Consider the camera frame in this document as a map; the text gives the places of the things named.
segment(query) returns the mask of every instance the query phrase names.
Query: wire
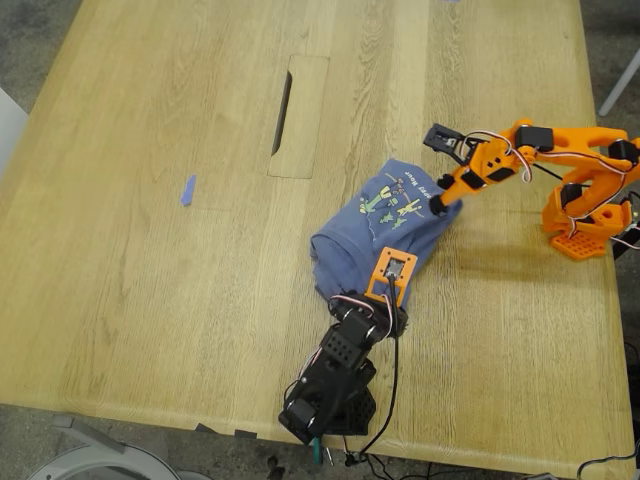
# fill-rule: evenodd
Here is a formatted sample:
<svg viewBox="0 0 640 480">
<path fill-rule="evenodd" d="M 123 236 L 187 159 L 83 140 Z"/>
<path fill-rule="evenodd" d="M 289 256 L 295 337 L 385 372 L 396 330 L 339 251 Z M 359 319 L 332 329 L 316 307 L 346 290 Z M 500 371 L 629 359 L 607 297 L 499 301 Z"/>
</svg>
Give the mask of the wire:
<svg viewBox="0 0 640 480">
<path fill-rule="evenodd" d="M 391 335 L 391 330 L 393 329 L 393 313 L 391 312 L 391 303 L 389 302 L 389 297 L 385 294 L 382 294 L 382 296 L 384 297 L 385 302 L 387 302 L 387 311 L 389 312 L 389 331 L 384 336 L 384 338 L 387 338 L 389 335 Z"/>
<path fill-rule="evenodd" d="M 431 475 L 431 465 L 433 465 L 433 464 L 431 462 L 429 462 L 429 466 L 427 467 L 427 474 L 426 475 L 410 474 L 410 475 L 405 475 L 404 477 L 400 477 L 398 480 L 406 480 L 407 478 L 425 478 L 425 479 L 429 480 L 429 476 Z"/>
<path fill-rule="evenodd" d="M 638 451 L 640 450 L 640 439 L 636 442 L 636 448 L 633 450 L 633 453 L 630 455 L 626 455 L 624 457 L 611 456 L 604 458 L 597 458 L 595 460 L 589 460 L 588 462 L 584 462 L 582 465 L 578 467 L 578 473 L 576 474 L 578 480 L 582 480 L 582 470 L 587 468 L 589 465 L 593 465 L 595 463 L 605 463 L 609 460 L 631 460 L 634 457 L 638 456 Z"/>
<path fill-rule="evenodd" d="M 620 240 L 619 238 L 611 237 L 610 240 L 626 245 L 627 247 L 632 248 L 633 250 L 640 250 L 640 247 L 638 247 L 637 245 L 631 245 L 630 243 L 625 242 L 624 240 Z"/>
<path fill-rule="evenodd" d="M 619 168 L 616 168 L 612 165 L 609 165 L 608 163 L 606 163 L 604 160 L 602 160 L 600 157 L 596 157 L 595 155 L 587 155 L 586 153 L 582 153 L 582 152 L 571 152 L 571 151 L 560 151 L 560 152 L 538 152 L 538 155 L 541 157 L 564 157 L 567 155 L 574 155 L 576 157 L 584 157 L 584 158 L 591 158 L 593 160 L 597 160 L 598 163 L 600 165 L 602 165 L 603 167 L 605 167 L 607 170 L 611 170 L 612 172 L 615 173 L 629 173 L 631 170 L 633 170 L 633 165 L 631 166 L 631 168 L 629 170 L 620 170 Z"/>
<path fill-rule="evenodd" d="M 444 472 L 436 472 L 431 475 L 429 478 L 437 477 L 438 475 L 446 475 L 448 473 L 460 473 L 460 472 L 470 472 L 472 470 L 478 470 L 477 468 L 459 468 L 457 470 L 445 470 Z"/>
<path fill-rule="evenodd" d="M 346 295 L 334 295 L 333 297 L 329 298 L 329 300 L 336 300 L 336 299 L 344 300 L 345 302 L 350 302 L 350 303 L 353 303 L 355 305 L 359 305 L 359 306 L 361 306 L 363 308 L 366 308 L 371 312 L 371 315 L 373 315 L 373 307 L 371 305 L 369 305 L 368 303 L 361 302 L 360 300 L 357 300 L 355 298 L 347 297 Z"/>
<path fill-rule="evenodd" d="M 309 355 L 307 357 L 307 359 L 304 361 L 304 363 L 302 364 L 302 367 L 300 367 L 300 370 L 298 370 L 298 379 L 300 379 L 300 377 L 302 377 L 302 374 L 304 373 L 304 371 L 306 370 L 306 368 L 309 365 L 312 365 L 313 362 L 316 361 L 316 359 L 318 358 L 318 355 L 320 355 L 320 351 L 322 350 L 322 347 L 318 347 L 316 348 L 313 352 L 311 352 L 311 355 Z"/>
<path fill-rule="evenodd" d="M 394 355 L 393 355 L 393 384 L 391 386 L 391 402 L 389 403 L 389 411 L 387 412 L 387 419 L 384 421 L 382 428 L 378 430 L 378 433 L 365 445 L 365 447 L 360 450 L 360 461 L 362 461 L 364 454 L 371 448 L 371 445 L 376 443 L 378 438 L 382 436 L 384 431 L 389 426 L 389 422 L 391 421 L 391 417 L 393 416 L 393 409 L 396 405 L 396 394 L 398 392 L 398 302 L 396 299 L 396 287 L 394 285 L 395 275 L 389 275 L 387 280 L 389 281 L 389 293 L 391 294 L 391 306 L 393 310 L 393 333 L 394 335 Z"/>
<path fill-rule="evenodd" d="M 389 477 L 390 480 L 395 480 L 391 474 L 389 472 L 387 472 L 387 466 L 384 464 L 384 462 L 382 460 L 380 460 L 380 457 L 378 457 L 377 455 L 371 455 L 373 458 L 375 458 L 375 460 L 382 465 L 382 473 L 384 473 L 387 477 Z"/>
<path fill-rule="evenodd" d="M 284 398 L 282 399 L 282 403 L 286 403 L 287 402 L 287 394 L 289 393 L 289 389 L 291 387 L 293 387 L 296 383 L 298 383 L 300 380 L 296 379 L 293 382 L 291 382 L 291 384 L 289 384 L 289 386 L 287 388 L 284 389 Z"/>
<path fill-rule="evenodd" d="M 633 343 L 624 342 L 625 347 L 629 347 L 636 355 L 636 365 L 640 367 L 640 353 L 638 353 L 638 349 Z"/>
<path fill-rule="evenodd" d="M 571 217 L 571 216 L 567 215 L 567 217 L 571 221 L 571 232 L 569 233 L 569 235 L 567 235 L 569 238 L 573 237 L 574 233 L 576 233 L 576 230 L 577 230 L 576 220 L 582 220 L 583 218 L 587 218 L 589 215 L 591 215 L 593 212 L 595 212 L 597 209 L 599 209 L 602 205 L 604 205 L 605 203 L 609 203 L 611 200 L 616 198 L 618 196 L 618 194 L 620 193 L 620 191 L 622 190 L 622 188 L 624 187 L 624 181 L 625 181 L 626 177 L 627 177 L 626 173 L 621 174 L 620 175 L 620 187 L 618 187 L 618 190 L 616 191 L 616 193 L 611 195 L 606 200 L 600 202 L 598 205 L 593 207 L 591 210 L 589 210 L 584 215 L 581 215 L 579 217 Z"/>
<path fill-rule="evenodd" d="M 552 177 L 557 178 L 558 180 L 562 181 L 562 177 L 560 175 L 558 175 L 555 172 L 552 172 L 548 168 L 544 168 L 542 165 L 538 165 L 537 163 L 534 163 L 533 166 L 536 167 L 538 170 L 542 170 L 543 172 L 547 173 L 548 175 L 551 175 Z"/>
<path fill-rule="evenodd" d="M 373 463 L 371 463 L 371 459 L 369 458 L 369 455 L 366 455 L 366 456 L 365 456 L 364 461 L 365 461 L 365 462 L 367 462 L 367 463 L 369 464 L 369 468 L 371 469 L 371 473 L 373 473 L 373 476 L 374 476 L 374 477 L 376 477 L 376 478 L 380 478 L 380 479 L 382 479 L 382 480 L 394 480 L 394 479 L 393 479 L 393 477 L 389 477 L 389 478 L 387 478 L 387 477 L 383 477 L 382 475 L 378 475 L 378 474 L 376 473 L 376 471 L 374 470 L 374 468 L 373 468 Z"/>
<path fill-rule="evenodd" d="M 634 196 L 634 197 L 636 197 L 638 200 L 640 200 L 640 193 L 638 193 L 638 192 L 635 192 L 635 191 L 631 190 L 631 191 L 629 192 L 629 194 L 627 195 L 627 198 L 629 199 L 629 201 L 630 201 L 631 203 L 633 203 L 633 200 L 631 200 L 631 197 L 632 197 L 632 196 Z"/>
<path fill-rule="evenodd" d="M 503 137 L 502 135 L 496 132 L 492 132 L 490 130 L 473 130 L 467 133 L 467 135 L 465 135 L 464 139 L 460 144 L 460 148 L 458 149 L 458 154 L 460 156 L 462 156 L 462 146 L 467 144 L 467 139 L 471 135 L 475 135 L 478 133 L 482 135 L 488 135 L 489 137 L 497 138 L 505 142 L 507 144 L 507 150 L 505 151 L 505 155 L 511 155 L 511 153 L 513 152 L 513 154 L 518 158 L 518 160 L 520 161 L 520 163 L 522 163 L 522 166 L 524 167 L 524 172 L 522 172 L 522 181 L 524 183 L 531 183 L 531 180 L 533 179 L 533 174 L 531 173 L 531 167 L 529 166 L 529 162 L 525 160 L 525 158 L 517 149 L 513 148 L 513 146 L 511 145 L 511 142 L 507 137 Z"/>
</svg>

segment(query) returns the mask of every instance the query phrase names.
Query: t-shirt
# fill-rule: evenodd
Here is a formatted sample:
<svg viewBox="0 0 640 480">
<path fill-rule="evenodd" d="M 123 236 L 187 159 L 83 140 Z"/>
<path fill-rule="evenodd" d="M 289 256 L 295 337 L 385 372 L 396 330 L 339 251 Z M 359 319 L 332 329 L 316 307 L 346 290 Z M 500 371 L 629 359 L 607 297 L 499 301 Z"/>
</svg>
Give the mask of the t-shirt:
<svg viewBox="0 0 640 480">
<path fill-rule="evenodd" d="M 461 202 L 437 217 L 429 199 L 442 193 L 420 167 L 389 159 L 327 224 L 311 237 L 316 289 L 325 298 L 355 290 L 364 293 L 384 247 L 429 258 L 438 237 L 462 208 Z M 403 305 L 409 298 L 409 289 Z"/>
</svg>

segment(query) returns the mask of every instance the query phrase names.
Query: small blue object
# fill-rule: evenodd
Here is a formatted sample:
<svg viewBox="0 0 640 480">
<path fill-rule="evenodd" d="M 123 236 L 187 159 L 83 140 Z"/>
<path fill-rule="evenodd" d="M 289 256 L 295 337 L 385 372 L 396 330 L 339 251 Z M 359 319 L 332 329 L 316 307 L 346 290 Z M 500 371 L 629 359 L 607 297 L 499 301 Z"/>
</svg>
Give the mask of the small blue object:
<svg viewBox="0 0 640 480">
<path fill-rule="evenodd" d="M 191 199 L 193 198 L 193 189 L 196 186 L 196 176 L 191 175 L 189 180 L 187 180 L 187 185 L 184 187 L 184 192 L 182 192 L 182 197 L 180 201 L 182 202 L 183 207 L 188 207 L 191 205 Z"/>
</svg>

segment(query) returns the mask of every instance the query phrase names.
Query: concrete floor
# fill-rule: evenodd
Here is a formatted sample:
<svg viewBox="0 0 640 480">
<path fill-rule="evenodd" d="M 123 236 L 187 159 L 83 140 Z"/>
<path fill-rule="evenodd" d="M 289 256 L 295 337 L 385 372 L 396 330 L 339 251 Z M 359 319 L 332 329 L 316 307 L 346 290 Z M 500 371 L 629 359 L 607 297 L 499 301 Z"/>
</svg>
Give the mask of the concrete floor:
<svg viewBox="0 0 640 480">
<path fill-rule="evenodd" d="M 27 112 L 31 110 L 55 54 L 80 0 L 0 0 L 0 87 Z M 591 65 L 591 81 L 599 105 L 640 47 L 640 9 L 636 0 L 582 0 L 584 26 Z M 598 123 L 640 135 L 640 74 L 632 80 L 618 104 Z M 638 273 L 640 255 L 628 252 L 616 264 L 623 328 L 627 341 L 640 347 Z M 0 405 L 0 480 L 26 479 L 43 462 L 74 445 L 49 428 L 51 413 Z M 334 452 L 336 466 L 315 466 L 309 448 L 237 439 L 216 434 L 85 419 L 113 438 L 145 447 L 176 469 L 193 470 L 212 479 L 266 478 L 267 459 L 276 455 L 287 469 L 285 478 L 374 478 L 366 464 L 346 469 L 344 456 Z M 425 474 L 424 462 L 390 458 L 388 469 L 396 477 Z M 434 464 L 431 472 L 458 470 Z M 513 478 L 487 470 L 446 475 L 470 480 Z"/>
</svg>

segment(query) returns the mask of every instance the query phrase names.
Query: white wire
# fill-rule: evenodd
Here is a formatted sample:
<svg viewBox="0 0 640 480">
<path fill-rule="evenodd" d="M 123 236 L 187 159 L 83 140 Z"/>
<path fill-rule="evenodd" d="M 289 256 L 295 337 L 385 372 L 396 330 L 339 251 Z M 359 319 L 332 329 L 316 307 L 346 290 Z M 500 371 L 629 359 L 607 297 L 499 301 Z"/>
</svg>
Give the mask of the white wire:
<svg viewBox="0 0 640 480">
<path fill-rule="evenodd" d="M 389 331 L 382 339 L 384 340 L 389 335 L 391 335 L 391 330 L 393 329 L 393 312 L 391 311 L 391 302 L 389 301 L 389 297 L 385 294 L 382 294 L 382 296 L 384 297 L 384 301 L 387 302 L 387 311 L 389 312 Z"/>
<path fill-rule="evenodd" d="M 596 205 L 595 207 L 593 207 L 591 210 L 589 210 L 584 215 L 581 215 L 579 217 L 572 217 L 570 215 L 567 215 L 567 217 L 569 217 L 569 220 L 571 220 L 571 232 L 569 233 L 568 238 L 573 237 L 573 235 L 576 233 L 576 230 L 577 230 L 576 220 L 582 220 L 583 218 L 587 218 L 589 215 L 591 215 L 593 212 L 595 212 L 597 209 L 599 209 L 602 205 L 604 205 L 605 203 L 609 203 L 611 200 L 613 200 L 614 198 L 616 198 L 618 196 L 618 194 L 622 191 L 622 189 L 624 187 L 624 181 L 625 181 L 626 177 L 627 177 L 626 173 L 621 174 L 620 175 L 620 187 L 618 187 L 618 190 L 616 191 L 616 193 L 614 193 L 609 198 L 607 198 L 603 202 L 601 202 L 598 205 Z"/>
<path fill-rule="evenodd" d="M 627 243 L 624 240 L 621 240 L 619 238 L 611 237 L 611 240 L 613 240 L 614 242 L 618 242 L 618 243 L 621 243 L 623 245 L 626 245 L 629 248 L 633 248 L 634 250 L 640 250 L 640 247 L 638 247 L 637 245 L 631 245 L 630 243 Z"/>
<path fill-rule="evenodd" d="M 304 371 L 307 369 L 307 367 L 309 366 L 309 364 L 313 363 L 311 360 L 315 360 L 315 357 L 320 353 L 320 350 L 322 350 L 322 347 L 318 347 L 316 348 L 311 355 L 309 355 L 307 357 L 307 359 L 304 361 L 304 363 L 302 364 L 302 368 L 300 368 L 300 370 L 298 370 L 298 379 L 300 379 L 300 377 L 302 377 L 302 374 L 304 373 Z"/>
<path fill-rule="evenodd" d="M 524 156 L 517 149 L 513 148 L 513 146 L 511 145 L 511 142 L 507 137 L 503 137 L 502 135 L 496 132 L 492 132 L 490 130 L 473 130 L 467 133 L 464 139 L 462 140 L 462 143 L 460 144 L 460 148 L 458 149 L 458 154 L 460 156 L 462 156 L 462 146 L 467 144 L 467 138 L 469 138 L 471 135 L 475 135 L 478 133 L 481 135 L 488 135 L 490 137 L 497 138 L 505 142 L 507 144 L 507 150 L 505 151 L 505 155 L 511 155 L 512 152 L 514 153 L 516 158 L 520 161 L 520 163 L 522 163 L 522 166 L 524 167 L 524 172 L 522 172 L 522 181 L 524 183 L 531 183 L 531 180 L 533 179 L 533 173 L 531 172 L 531 166 L 529 165 L 529 162 L 525 160 Z"/>
<path fill-rule="evenodd" d="M 363 308 L 368 309 L 371 312 L 371 315 L 373 315 L 373 307 L 371 305 L 369 305 L 368 303 L 365 302 L 361 302 L 360 300 L 357 300 L 355 298 L 351 298 L 351 297 L 347 297 L 346 295 L 334 295 L 333 297 L 330 297 L 329 300 L 335 300 L 335 299 L 340 299 L 340 300 L 344 300 L 345 302 L 350 302 L 353 303 L 355 305 L 359 305 Z"/>
<path fill-rule="evenodd" d="M 612 172 L 615 173 L 619 173 L 620 175 L 625 174 L 625 173 L 629 173 L 631 171 L 631 169 L 624 171 L 624 170 L 620 170 L 614 166 L 609 165 L 608 163 L 606 163 L 605 161 L 603 161 L 600 157 L 596 157 L 594 155 L 588 155 L 586 153 L 582 153 L 582 152 L 569 152 L 569 151 L 565 151 L 565 152 L 538 152 L 538 155 L 540 155 L 541 157 L 564 157 L 566 155 L 573 155 L 576 157 L 584 157 L 584 158 L 591 158 L 593 160 L 597 160 L 598 163 L 600 165 L 602 165 L 603 167 L 605 167 L 608 170 L 611 170 Z"/>
</svg>

